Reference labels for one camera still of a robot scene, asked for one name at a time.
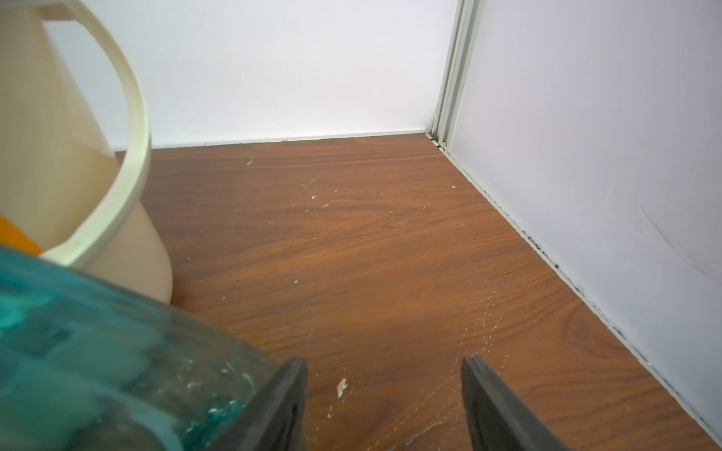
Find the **teal spray bottle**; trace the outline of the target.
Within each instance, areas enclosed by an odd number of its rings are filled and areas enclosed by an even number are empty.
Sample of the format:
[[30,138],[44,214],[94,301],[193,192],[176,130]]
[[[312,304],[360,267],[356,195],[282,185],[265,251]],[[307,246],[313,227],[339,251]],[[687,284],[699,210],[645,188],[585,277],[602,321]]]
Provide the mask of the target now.
[[203,450],[277,369],[173,306],[1,250],[5,450]]

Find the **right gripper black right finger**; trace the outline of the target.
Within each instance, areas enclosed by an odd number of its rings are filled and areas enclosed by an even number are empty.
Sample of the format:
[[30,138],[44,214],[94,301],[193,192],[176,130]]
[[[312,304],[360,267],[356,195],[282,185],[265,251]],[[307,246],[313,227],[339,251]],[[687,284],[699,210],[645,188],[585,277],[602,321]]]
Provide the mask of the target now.
[[567,448],[481,357],[464,357],[461,380],[466,424],[475,450]]

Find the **yellow shovel yellow handle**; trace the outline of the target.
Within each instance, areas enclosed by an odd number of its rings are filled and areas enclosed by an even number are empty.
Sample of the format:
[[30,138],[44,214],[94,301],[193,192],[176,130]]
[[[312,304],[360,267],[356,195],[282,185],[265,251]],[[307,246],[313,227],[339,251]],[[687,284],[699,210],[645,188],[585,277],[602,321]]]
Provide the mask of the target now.
[[31,255],[40,255],[41,248],[33,242],[21,229],[13,225],[4,216],[0,217],[0,240],[1,244],[21,250]]

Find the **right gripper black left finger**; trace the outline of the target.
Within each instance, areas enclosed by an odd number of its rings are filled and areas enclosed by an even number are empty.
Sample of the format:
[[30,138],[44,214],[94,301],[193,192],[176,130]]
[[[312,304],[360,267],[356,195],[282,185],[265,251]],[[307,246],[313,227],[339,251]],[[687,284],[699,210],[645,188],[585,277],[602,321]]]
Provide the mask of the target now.
[[306,360],[287,360],[208,449],[305,450],[307,386]]

